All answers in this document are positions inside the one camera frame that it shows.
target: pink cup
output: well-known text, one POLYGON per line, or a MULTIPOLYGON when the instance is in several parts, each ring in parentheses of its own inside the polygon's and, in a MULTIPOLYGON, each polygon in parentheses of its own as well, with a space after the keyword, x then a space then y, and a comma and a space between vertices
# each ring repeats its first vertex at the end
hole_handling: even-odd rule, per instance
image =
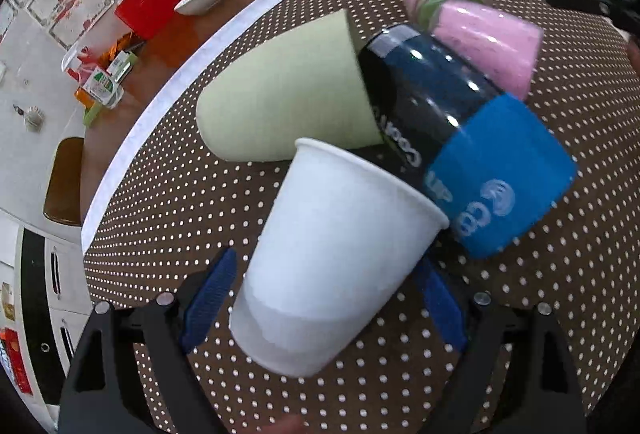
POLYGON ((465 0, 448 0, 433 18, 436 39, 519 100, 529 94, 543 29, 535 24, 465 0))

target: cabinet door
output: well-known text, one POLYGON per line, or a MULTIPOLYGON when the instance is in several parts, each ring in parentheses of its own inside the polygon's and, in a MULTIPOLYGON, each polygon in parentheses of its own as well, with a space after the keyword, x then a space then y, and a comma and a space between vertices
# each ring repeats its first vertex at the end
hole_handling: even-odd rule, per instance
POLYGON ((80 341, 82 331, 89 317, 88 315, 54 308, 49 308, 49 315, 51 316, 51 325, 53 334, 56 337, 56 347, 58 348, 62 369, 67 374, 71 366, 71 360, 76 354, 76 346, 80 341))
POLYGON ((65 373, 60 364, 49 317, 45 268, 44 237, 25 230, 20 262, 20 303, 26 349, 33 367, 35 383, 40 389, 44 403, 59 405, 65 373))
POLYGON ((91 297, 84 277, 80 247, 46 239, 45 257, 49 306, 62 311, 91 314, 91 297))

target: white paper cup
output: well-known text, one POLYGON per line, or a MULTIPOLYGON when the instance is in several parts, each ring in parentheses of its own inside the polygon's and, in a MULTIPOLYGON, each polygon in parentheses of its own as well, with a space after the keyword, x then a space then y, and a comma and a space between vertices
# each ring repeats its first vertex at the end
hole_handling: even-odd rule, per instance
POLYGON ((296 147, 229 327, 258 364, 299 377, 348 345, 449 220, 349 152, 309 138, 296 147))

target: wooden table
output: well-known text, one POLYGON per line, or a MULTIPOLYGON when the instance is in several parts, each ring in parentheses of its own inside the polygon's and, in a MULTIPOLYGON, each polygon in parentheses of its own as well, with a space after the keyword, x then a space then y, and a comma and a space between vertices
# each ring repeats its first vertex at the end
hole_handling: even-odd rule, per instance
POLYGON ((80 184, 83 221, 111 160, 146 106, 202 43, 253 1, 222 0, 213 10, 197 17, 176 13, 144 46, 123 83, 125 94, 118 106, 102 111, 86 130, 80 184))

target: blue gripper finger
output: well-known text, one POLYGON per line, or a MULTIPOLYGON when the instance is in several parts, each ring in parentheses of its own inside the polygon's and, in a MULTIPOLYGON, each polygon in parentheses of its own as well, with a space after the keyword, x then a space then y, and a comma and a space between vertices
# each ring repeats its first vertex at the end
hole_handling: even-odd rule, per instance
POLYGON ((228 248, 184 312, 180 346, 184 354, 204 342, 232 284, 236 280, 236 252, 228 248))
POLYGON ((464 351, 468 343, 465 315, 427 258, 418 264, 415 281, 422 293, 424 307, 430 313, 442 340, 457 351, 464 351))

